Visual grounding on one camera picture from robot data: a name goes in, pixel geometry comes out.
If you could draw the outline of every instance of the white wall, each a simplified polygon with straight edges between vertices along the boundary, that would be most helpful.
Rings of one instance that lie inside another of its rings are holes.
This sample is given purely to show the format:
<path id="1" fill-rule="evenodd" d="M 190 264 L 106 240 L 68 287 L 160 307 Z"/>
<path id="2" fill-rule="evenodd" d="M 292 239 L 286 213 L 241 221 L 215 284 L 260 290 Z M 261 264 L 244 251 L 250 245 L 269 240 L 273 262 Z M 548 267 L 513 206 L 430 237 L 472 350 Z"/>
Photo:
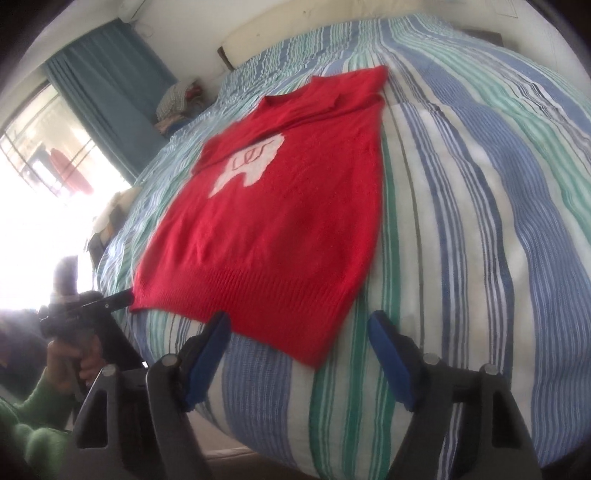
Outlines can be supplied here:
<path id="1" fill-rule="evenodd" d="M 228 72 L 216 53 L 228 34 L 285 0 L 151 0 L 136 31 L 178 79 L 198 76 L 211 95 Z"/>
<path id="2" fill-rule="evenodd" d="M 3 125 L 21 104 L 39 87 L 47 78 L 41 69 L 36 69 L 10 90 L 5 90 L 0 95 L 0 125 Z"/>
<path id="3" fill-rule="evenodd" d="M 500 33 L 505 47 L 560 73 L 591 98 L 591 79 L 562 35 L 526 0 L 426 0 L 430 13 L 458 27 Z"/>

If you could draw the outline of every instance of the sweater ribbed hem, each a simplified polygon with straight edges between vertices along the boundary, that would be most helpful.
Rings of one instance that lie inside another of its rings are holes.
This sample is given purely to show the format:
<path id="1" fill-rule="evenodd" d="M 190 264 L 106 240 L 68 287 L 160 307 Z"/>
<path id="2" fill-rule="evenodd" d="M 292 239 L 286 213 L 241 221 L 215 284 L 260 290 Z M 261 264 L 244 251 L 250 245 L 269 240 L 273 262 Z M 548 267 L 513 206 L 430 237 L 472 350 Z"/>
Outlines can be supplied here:
<path id="1" fill-rule="evenodd" d="M 160 280 L 166 278 L 175 278 L 174 289 Z M 202 322 L 224 310 L 235 333 L 319 367 L 360 287 L 342 291 L 340 285 L 340 281 L 319 285 L 252 270 L 159 267 L 150 278 L 136 276 L 131 310 L 165 310 Z"/>

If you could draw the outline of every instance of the sweater sleeve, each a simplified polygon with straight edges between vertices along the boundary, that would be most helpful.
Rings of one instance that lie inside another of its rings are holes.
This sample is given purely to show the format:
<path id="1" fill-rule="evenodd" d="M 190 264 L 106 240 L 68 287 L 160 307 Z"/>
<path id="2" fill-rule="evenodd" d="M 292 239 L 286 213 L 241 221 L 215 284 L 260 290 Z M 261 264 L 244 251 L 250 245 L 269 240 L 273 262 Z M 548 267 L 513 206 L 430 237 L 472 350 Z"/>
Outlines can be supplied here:
<path id="1" fill-rule="evenodd" d="M 25 423 L 32 428 L 49 427 L 63 430 L 73 406 L 73 396 L 63 395 L 55 390 L 43 372 L 29 398 L 14 408 L 19 423 Z"/>
<path id="2" fill-rule="evenodd" d="M 55 480 L 66 452 L 70 432 L 50 428 L 32 429 L 19 423 L 12 428 L 12 441 L 40 480 Z"/>

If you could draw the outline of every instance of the window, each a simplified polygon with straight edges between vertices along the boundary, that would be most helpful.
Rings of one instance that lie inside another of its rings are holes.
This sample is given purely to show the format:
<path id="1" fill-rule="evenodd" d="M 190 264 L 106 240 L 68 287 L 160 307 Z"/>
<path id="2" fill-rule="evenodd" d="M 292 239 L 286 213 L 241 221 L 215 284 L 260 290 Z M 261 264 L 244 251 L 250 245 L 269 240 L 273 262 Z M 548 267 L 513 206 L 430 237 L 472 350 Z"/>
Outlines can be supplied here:
<path id="1" fill-rule="evenodd" d="M 52 85 L 40 91 L 5 128 L 0 150 L 31 187 L 66 203 L 76 196 L 125 185 Z"/>
<path id="2" fill-rule="evenodd" d="M 58 260 L 82 253 L 94 218 L 129 184 L 52 85 L 0 135 L 0 309 L 36 309 Z"/>

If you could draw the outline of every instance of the bed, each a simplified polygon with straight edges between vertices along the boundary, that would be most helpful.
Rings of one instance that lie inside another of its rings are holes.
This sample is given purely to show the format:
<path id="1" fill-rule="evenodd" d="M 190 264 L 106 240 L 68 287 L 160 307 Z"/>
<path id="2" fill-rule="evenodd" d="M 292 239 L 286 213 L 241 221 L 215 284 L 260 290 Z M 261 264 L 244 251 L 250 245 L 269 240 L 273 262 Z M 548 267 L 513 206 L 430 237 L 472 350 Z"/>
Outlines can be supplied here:
<path id="1" fill-rule="evenodd" d="M 233 335 L 197 410 L 305 473 L 384 478 L 410 414 L 367 341 L 366 320 L 382 309 L 450 365 L 496 365 L 546 465 L 591 433 L 591 104 L 548 69 L 437 18 L 340 20 L 279 38 L 247 61 L 225 48 L 238 68 L 142 173 L 142 191 L 100 262 L 99 287 L 132 286 L 206 139 L 265 94 L 290 92 L 313 74 L 384 64 L 381 234 L 327 361 L 315 371 Z M 156 310 L 118 321 L 148 362 L 203 326 Z M 458 419 L 456 411 L 441 478 Z"/>

